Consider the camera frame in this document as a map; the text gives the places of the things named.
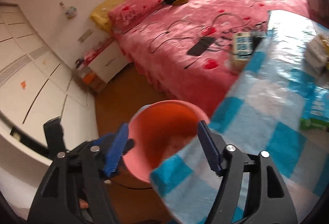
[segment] white cabinet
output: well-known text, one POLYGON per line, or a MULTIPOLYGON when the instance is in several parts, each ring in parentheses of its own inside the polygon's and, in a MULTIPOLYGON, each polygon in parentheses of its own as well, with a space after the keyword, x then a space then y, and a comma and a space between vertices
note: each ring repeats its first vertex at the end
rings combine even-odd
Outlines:
POLYGON ((45 46, 42 40, 35 34, 18 38, 16 42, 25 53, 32 53, 45 46))
POLYGON ((16 39, 33 34, 33 30, 27 24, 7 25, 7 28, 16 39))
POLYGON ((65 97, 65 92, 48 80, 33 103, 24 124, 22 124, 22 129, 27 134, 33 135, 33 139, 47 146, 43 124, 61 116, 65 97))
POLYGON ((12 37, 13 36, 9 33, 6 24, 0 24, 0 41, 4 41, 12 37))
POLYGON ((0 70, 24 55, 14 39, 0 42, 0 70))
POLYGON ((49 77, 59 66, 60 60, 52 52, 47 51, 35 60, 35 64, 49 77))
MULTIPOLYGON (((72 71, 35 34, 17 7, 0 6, 0 120, 7 119, 22 136, 47 146, 43 124, 58 116, 68 149, 98 138, 94 97, 88 88, 73 79, 72 71)), ((50 164, 10 130, 0 122, 0 136, 33 159, 50 164)))
POLYGON ((29 62, 0 88, 0 111, 16 125, 22 124, 47 78, 29 62))
POLYGON ((107 83, 127 64, 127 58, 121 53, 117 41, 114 41, 89 64, 89 67, 107 83))
POLYGON ((88 108, 81 106, 70 96, 67 96, 61 120, 67 149, 72 150, 85 140, 98 138, 93 121, 88 108))
POLYGON ((71 79, 72 71, 64 64, 60 64, 50 76, 50 80, 64 92, 67 91, 71 79))

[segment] bed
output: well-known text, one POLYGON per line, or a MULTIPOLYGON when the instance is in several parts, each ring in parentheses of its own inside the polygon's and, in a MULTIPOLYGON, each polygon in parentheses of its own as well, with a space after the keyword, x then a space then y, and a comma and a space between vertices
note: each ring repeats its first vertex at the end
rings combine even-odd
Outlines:
MULTIPOLYGON (((106 12, 114 1, 92 13, 92 19, 108 32, 112 29, 106 12)), ((194 103, 212 116, 239 75, 229 60, 233 34, 266 30, 269 10, 309 17, 307 0, 189 0, 185 5, 166 5, 130 31, 113 35, 156 89, 194 103), (215 37, 216 43, 200 56, 188 55, 206 35, 215 37)))
MULTIPOLYGON (((307 18, 271 11, 266 39, 209 124, 227 144, 243 152, 269 152, 302 224, 328 220, 329 136, 323 130, 299 128, 315 84, 328 84, 328 74, 318 79, 303 58, 306 44, 319 33, 329 36, 328 29, 307 18)), ((245 173, 232 222, 243 218, 248 177, 245 173)), ((195 137, 152 172, 151 182, 179 223, 197 224, 209 214, 221 179, 210 170, 195 137)))

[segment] wooden floor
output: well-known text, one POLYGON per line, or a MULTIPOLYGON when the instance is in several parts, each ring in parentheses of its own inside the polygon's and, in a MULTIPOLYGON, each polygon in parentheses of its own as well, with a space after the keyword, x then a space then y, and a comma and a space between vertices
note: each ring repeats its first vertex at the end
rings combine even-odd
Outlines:
MULTIPOLYGON (((156 91, 143 75, 137 73, 133 64, 127 65, 95 98, 99 134, 102 136, 115 132, 122 122, 129 122, 142 106, 166 99, 164 93, 156 91)), ((120 176, 113 178, 113 181, 133 188, 150 187, 124 169, 120 176)), ((107 188, 122 224, 133 224, 148 219, 167 223, 171 219, 153 189, 131 190, 114 182, 107 188)))

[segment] drawer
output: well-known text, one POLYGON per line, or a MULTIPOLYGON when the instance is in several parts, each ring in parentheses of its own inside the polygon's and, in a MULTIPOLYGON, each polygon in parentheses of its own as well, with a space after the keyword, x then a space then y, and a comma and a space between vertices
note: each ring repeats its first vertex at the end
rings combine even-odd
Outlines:
POLYGON ((128 64, 116 41, 105 48, 89 67, 106 83, 128 64))
POLYGON ((128 64, 127 58, 121 55, 117 58, 110 60, 103 69, 97 73, 100 79, 104 80, 106 83, 109 82, 116 74, 118 74, 121 69, 123 69, 128 64))

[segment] black cable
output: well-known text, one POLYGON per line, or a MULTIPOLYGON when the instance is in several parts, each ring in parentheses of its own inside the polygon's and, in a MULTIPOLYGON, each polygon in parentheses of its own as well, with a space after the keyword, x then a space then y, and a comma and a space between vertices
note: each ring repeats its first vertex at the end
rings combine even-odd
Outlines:
POLYGON ((168 33, 169 33, 169 31, 165 31, 165 32, 163 32, 163 33, 160 33, 158 36, 156 36, 156 37, 151 41, 150 45, 151 45, 152 42, 154 42, 158 37, 160 37, 160 36, 163 35, 163 34, 168 34, 168 33))
MULTIPOLYGON (((169 25, 169 27, 167 28, 167 31, 169 31, 169 29, 170 29, 174 24, 176 24, 177 22, 188 22, 189 24, 191 24, 191 23, 195 23, 195 22, 192 22, 192 21, 189 21, 189 20, 179 19, 179 20, 176 20, 176 21, 174 21, 173 23, 171 23, 171 24, 169 25)), ((204 28, 205 26, 204 26, 203 24, 200 23, 200 25, 195 26, 195 27, 193 27, 193 28, 199 28, 199 27, 204 28)))
POLYGON ((144 30, 146 30, 146 28, 147 28, 148 26, 153 25, 153 24, 159 24, 159 23, 158 23, 158 22, 152 22, 152 23, 149 23, 149 24, 147 24, 147 25, 144 27, 144 29, 140 30, 139 32, 143 32, 144 30))
MULTIPOLYGON (((233 16, 233 17, 236 17, 236 18, 238 18, 239 20, 241 20, 241 23, 243 22, 243 20, 241 19, 241 17, 238 16, 238 15, 236 15, 236 14, 233 14, 233 13, 222 13, 222 14, 220 14, 220 15, 218 15, 218 16, 216 16, 216 17, 214 18, 213 23, 212 23, 212 26, 215 24, 216 20, 217 20, 219 17, 221 17, 221 16, 233 16)), ((242 28, 243 26, 247 26, 247 25, 249 25, 250 22, 251 22, 251 20, 249 20, 248 23, 246 23, 246 24, 244 24, 244 25, 242 25, 242 26, 236 26, 236 27, 233 27, 233 28, 242 28)))
POLYGON ((190 63, 186 67, 184 67, 184 69, 188 69, 191 65, 193 65, 194 63, 196 63, 200 58, 201 58, 201 56, 199 58, 195 59, 192 63, 190 63))
MULTIPOLYGON (((150 53, 155 53, 157 49, 159 49, 162 44, 164 44, 165 42, 167 41, 171 41, 171 40, 185 40, 185 39, 197 39, 196 37, 184 37, 184 38, 170 38, 170 39, 167 39, 165 40, 164 42, 162 42, 154 51, 150 51, 150 53)), ((154 42, 154 40, 151 41, 150 45, 149 45, 149 49, 151 48, 151 45, 152 45, 152 42, 154 42)))
POLYGON ((133 188, 133 187, 128 187, 128 186, 124 186, 114 180, 111 180, 111 182, 115 183, 115 184, 118 184, 120 185, 121 187, 124 187, 124 188, 127 188, 127 189, 131 189, 131 190, 149 190, 149 189, 152 189, 152 187, 148 187, 148 188, 133 188))

